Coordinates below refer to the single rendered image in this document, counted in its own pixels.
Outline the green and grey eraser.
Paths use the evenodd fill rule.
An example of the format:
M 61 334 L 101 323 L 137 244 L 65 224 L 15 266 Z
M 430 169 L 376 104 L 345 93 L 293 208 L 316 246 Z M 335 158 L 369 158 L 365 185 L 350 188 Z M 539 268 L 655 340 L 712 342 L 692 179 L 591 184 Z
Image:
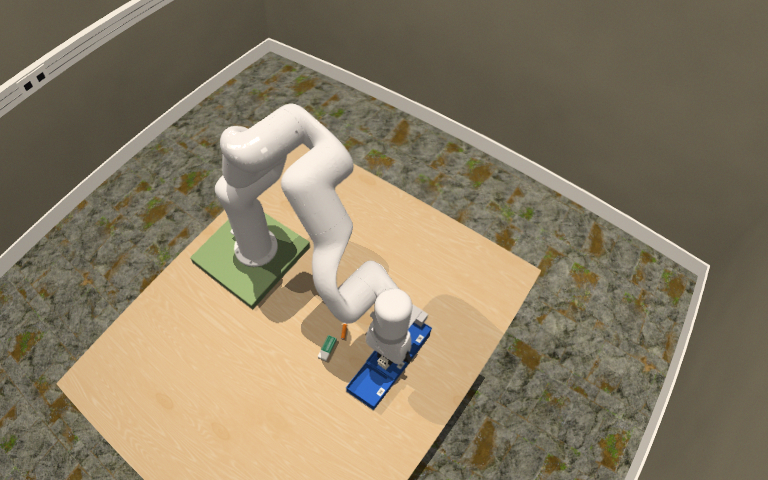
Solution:
M 321 349 L 321 351 L 320 351 L 320 353 L 318 355 L 318 358 L 321 359 L 321 360 L 327 361 L 327 359 L 328 359 L 328 357 L 329 357 L 329 355 L 330 355 L 330 353 L 331 353 L 331 351 L 332 351 L 336 341 L 337 341 L 337 338 L 328 335 L 328 337 L 327 337 L 327 339 L 326 339 L 326 341 L 325 341 L 325 343 L 324 343 L 324 345 L 323 345 L 323 347 L 322 347 L 322 349 Z

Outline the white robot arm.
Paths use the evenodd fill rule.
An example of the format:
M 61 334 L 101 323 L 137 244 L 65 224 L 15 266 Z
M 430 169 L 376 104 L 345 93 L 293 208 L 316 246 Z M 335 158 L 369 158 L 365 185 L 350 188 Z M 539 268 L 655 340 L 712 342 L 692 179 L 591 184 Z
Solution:
M 255 197 L 279 180 L 287 155 L 301 144 L 310 151 L 285 171 L 281 188 L 314 244 L 315 288 L 331 313 L 346 324 L 356 322 L 375 304 L 370 317 L 376 338 L 398 344 L 413 322 L 421 327 L 428 314 L 415 305 L 412 309 L 409 295 L 375 261 L 362 264 L 337 287 L 337 270 L 353 223 L 335 188 L 351 175 L 354 163 L 344 145 L 299 105 L 284 105 L 249 129 L 232 126 L 221 135 L 224 173 L 215 194 L 238 241 L 235 255 L 250 267 L 265 265 L 276 255 L 277 239 Z

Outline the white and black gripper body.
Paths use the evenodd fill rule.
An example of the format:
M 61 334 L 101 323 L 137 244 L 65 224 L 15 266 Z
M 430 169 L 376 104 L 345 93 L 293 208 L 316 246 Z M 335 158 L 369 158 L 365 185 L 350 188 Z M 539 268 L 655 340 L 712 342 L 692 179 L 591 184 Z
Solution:
M 407 336 L 405 339 L 394 345 L 388 345 L 380 342 L 373 330 L 373 321 L 371 322 L 367 334 L 366 334 L 366 343 L 368 346 L 370 346 L 372 349 L 389 359 L 390 361 L 401 364 L 403 360 L 406 357 L 407 350 L 409 349 L 409 352 L 411 350 L 411 336 L 410 332 L 408 331 Z

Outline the blue three-compartment bin rack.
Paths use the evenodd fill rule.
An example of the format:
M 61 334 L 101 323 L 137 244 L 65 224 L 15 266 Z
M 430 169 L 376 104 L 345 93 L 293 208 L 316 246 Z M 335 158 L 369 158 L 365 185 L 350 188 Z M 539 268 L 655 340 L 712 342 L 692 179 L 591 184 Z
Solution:
M 413 343 L 409 352 L 412 359 L 430 336 L 431 330 L 432 327 L 425 323 L 421 327 L 416 323 L 413 323 L 409 328 L 412 338 L 411 344 Z M 366 363 L 346 386 L 352 396 L 373 410 L 398 379 L 397 377 L 401 375 L 408 365 L 408 363 L 405 362 L 402 362 L 402 364 L 399 365 L 392 363 L 392 365 L 385 370 L 378 365 L 378 359 L 377 352 L 374 350 L 366 360 Z

